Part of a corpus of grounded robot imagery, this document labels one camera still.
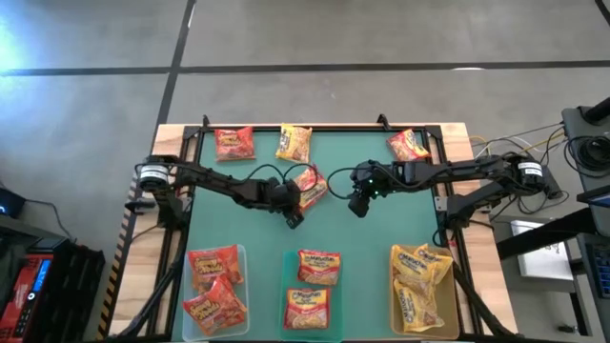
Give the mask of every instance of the desk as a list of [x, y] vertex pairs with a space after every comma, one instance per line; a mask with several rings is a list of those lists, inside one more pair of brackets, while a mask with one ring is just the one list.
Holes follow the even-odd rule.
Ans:
[[[314, 127], [337, 127], [340, 124], [299, 124], [302, 126]], [[473, 158], [468, 133], [463, 123], [441, 123], [441, 124], [409, 124], [400, 123], [393, 126], [439, 126], [442, 133], [443, 147], [435, 147], [431, 142], [431, 152], [433, 160], [438, 161], [439, 155], [437, 148], [443, 148], [447, 159], [452, 161], [466, 160]], [[351, 128], [371, 127], [371, 124], [345, 124]], [[196, 144], [185, 145], [188, 139], [186, 136], [196, 134], [197, 127], [190, 125], [163, 125], [159, 127], [152, 153], [155, 154], [183, 154], [188, 160], [193, 160], [197, 155]], [[454, 184], [455, 193], [469, 193], [479, 187], [479, 182], [469, 181]], [[135, 188], [135, 180], [132, 181], [130, 198], [139, 196]], [[486, 221], [485, 215], [477, 214], [474, 219]], [[134, 234], [142, 232], [154, 225], [156, 213], [148, 213], [137, 216], [137, 218], [126, 212], [123, 218], [121, 233], [117, 243], [115, 260], [112, 263], [111, 279], [107, 289], [104, 307], [102, 310], [102, 320], [100, 321], [98, 338], [106, 334], [119, 333], [123, 330], [133, 316], [140, 310], [153, 290], [155, 279], [159, 275], [159, 255], [168, 252], [170, 261], [173, 260], [173, 251], [177, 243], [179, 232], [166, 232], [161, 229], [154, 229], [139, 237], [133, 243], [129, 240]], [[172, 237], [171, 244], [164, 244], [168, 236]], [[502, 269], [500, 266], [498, 252], [492, 232], [483, 226], [472, 225], [463, 231], [463, 241], [466, 247], [468, 261], [475, 288], [481, 298], [485, 301], [492, 313], [509, 330], [516, 332], [517, 326], [513, 311], [506, 290]], [[454, 256], [458, 255], [457, 248], [454, 247]], [[173, 300], [169, 295], [170, 287], [164, 295], [159, 306], [158, 317], [154, 324], [147, 325], [141, 334], [166, 333], [171, 319], [167, 316], [168, 307], [172, 307]], [[458, 292], [461, 318], [463, 320], [464, 331], [471, 333], [472, 321], [468, 303], [462, 292]]]

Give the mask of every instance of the gray floor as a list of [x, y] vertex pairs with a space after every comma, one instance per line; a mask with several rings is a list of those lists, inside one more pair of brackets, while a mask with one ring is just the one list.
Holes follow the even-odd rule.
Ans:
[[[167, 67], [186, 3], [0, 2], [0, 71]], [[610, 26], [593, 0], [199, 0], [182, 65], [608, 59]], [[79, 241], [111, 258], [166, 80], [0, 77], [0, 180], [55, 202]], [[608, 90], [610, 69], [181, 75], [168, 122], [199, 123], [204, 113], [217, 123], [366, 122], [383, 112], [392, 121], [466, 122], [469, 133], [493, 138], [557, 123], [563, 108], [595, 104]], [[551, 169], [564, 189], [581, 191], [558, 151]], [[579, 207], [570, 199], [539, 216]], [[48, 209], [28, 206], [24, 218], [58, 232]], [[565, 295], [511, 291], [511, 301], [526, 336], [601, 341], [599, 330], [557, 336], [558, 323], [574, 320]]]

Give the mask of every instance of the green table surface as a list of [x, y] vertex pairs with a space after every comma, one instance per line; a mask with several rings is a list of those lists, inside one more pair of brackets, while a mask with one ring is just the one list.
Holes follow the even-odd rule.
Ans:
[[[382, 131], [314, 131], [311, 162], [323, 175], [375, 159], [390, 163], [393, 155]], [[287, 170], [294, 163], [275, 158], [279, 131], [254, 133], [256, 160], [215, 161], [214, 136], [204, 137], [201, 165], [243, 178], [270, 163]], [[303, 169], [295, 168], [289, 177]], [[349, 171], [335, 175], [333, 190], [352, 190]], [[254, 178], [277, 176], [263, 169]], [[389, 322], [389, 255], [393, 244], [432, 243], [437, 219], [432, 192], [396, 193], [372, 200], [365, 218], [356, 217], [347, 201], [326, 194], [305, 211], [305, 220], [291, 230], [281, 214], [247, 210], [227, 196], [196, 190], [187, 250], [241, 244], [248, 255], [250, 330], [231, 340], [277, 340], [282, 255], [298, 249], [342, 253], [343, 325], [345, 339], [397, 338]], [[182, 290], [179, 299], [183, 298]], [[176, 307], [173, 341], [182, 340], [182, 306]]]

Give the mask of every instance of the computer monitor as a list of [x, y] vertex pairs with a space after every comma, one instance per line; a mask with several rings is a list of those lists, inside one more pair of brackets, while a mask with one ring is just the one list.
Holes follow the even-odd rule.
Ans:
[[581, 193], [576, 199], [585, 204], [610, 208], [610, 185]]

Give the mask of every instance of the table frame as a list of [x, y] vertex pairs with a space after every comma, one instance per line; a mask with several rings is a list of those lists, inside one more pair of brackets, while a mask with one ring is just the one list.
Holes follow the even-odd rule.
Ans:
[[[424, 137], [428, 137], [429, 139], [424, 139], [424, 148], [432, 153], [432, 157], [428, 158], [428, 161], [435, 163], [443, 163], [447, 161], [447, 155], [445, 150], [445, 142], [443, 140], [442, 135], [442, 127], [441, 125], [446, 124], [435, 124], [435, 125], [426, 125], [426, 124], [410, 124], [410, 123], [401, 123], [394, 124], [391, 127], [388, 125], [385, 117], [380, 116], [379, 122], [381, 124], [298, 124], [300, 126], [311, 126], [316, 131], [402, 131], [407, 128], [414, 129], [415, 131], [419, 131], [424, 134]], [[249, 124], [239, 124], [239, 125], [210, 125], [207, 121], [207, 118], [204, 117], [204, 125], [203, 126], [180, 126], [183, 128], [182, 132], [182, 141], [180, 143], [179, 156], [183, 159], [190, 161], [199, 161], [201, 157], [202, 144], [205, 137], [206, 131], [211, 131], [213, 129], [234, 129], [240, 128], [243, 126], [249, 126]], [[279, 124], [254, 124], [254, 129], [256, 131], [278, 131]], [[168, 149], [163, 149], [162, 147], [158, 149], [159, 144], [163, 144], [163, 142], [155, 141], [157, 144], [153, 147], [153, 153], [175, 153], [175, 144], [173, 152]], [[438, 185], [432, 188], [432, 192], [434, 196], [440, 195], [450, 195], [454, 193], [454, 187], [452, 184], [443, 184]], [[129, 199], [133, 200], [141, 196], [141, 191], [136, 187], [135, 177], [132, 180], [132, 186], [130, 189]], [[98, 339], [102, 339], [106, 337], [110, 332], [110, 325], [112, 323], [112, 315], [118, 300], [118, 290], [122, 281], [122, 276], [125, 271], [125, 264], [127, 261], [127, 256], [130, 248], [131, 237], [133, 236], [133, 230], [135, 226], [135, 215], [127, 212], [124, 215], [124, 220], [122, 223], [121, 233], [119, 234], [119, 244], [117, 244], [117, 252], [115, 254], [114, 262], [112, 263], [112, 272], [111, 278], [109, 282], [109, 287], [107, 289], [107, 294], [104, 300], [104, 309], [102, 311], [102, 318], [100, 321], [100, 325], [98, 328]], [[464, 239], [464, 234], [462, 231], [453, 232], [455, 235], [456, 246], [452, 249], [454, 255], [457, 256], [457, 262], [461, 266], [464, 274], [468, 278], [469, 283], [473, 284], [473, 276], [470, 268], [469, 255], [466, 251], [466, 243]], [[175, 245], [177, 240], [179, 239], [180, 232], [171, 232], [164, 231], [163, 232], [163, 240], [159, 254], [159, 261], [156, 268], [156, 277], [154, 284], [158, 282], [160, 277], [163, 275], [163, 271], [167, 269], [169, 265], [169, 261], [172, 258], [172, 253], [175, 252]], [[447, 237], [441, 237], [441, 241], [443, 244], [447, 243]], [[165, 313], [161, 311], [161, 305], [157, 304], [155, 309], [152, 311], [151, 318], [149, 320], [149, 325], [146, 327], [146, 335], [142, 337], [138, 337], [138, 340], [142, 341], [160, 341], [171, 339], [172, 335], [172, 327], [173, 327], [173, 312], [175, 311], [175, 306], [178, 302], [178, 291], [180, 286], [180, 277], [178, 276], [174, 282], [172, 283], [169, 294], [166, 292], [164, 298], [168, 303], [165, 309]], [[482, 337], [481, 335], [487, 332], [487, 328], [481, 324], [480, 317], [475, 311], [472, 304], [468, 301], [464, 301], [464, 294], [458, 292], [458, 311], [461, 315], [459, 318], [459, 326], [460, 332], [467, 334], [469, 337]], [[162, 333], [158, 333], [158, 319], [159, 315], [161, 317], [165, 317], [165, 329]], [[514, 322], [509, 323], [508, 325], [514, 326]], [[467, 331], [472, 331], [474, 335], [470, 335], [466, 333]]]

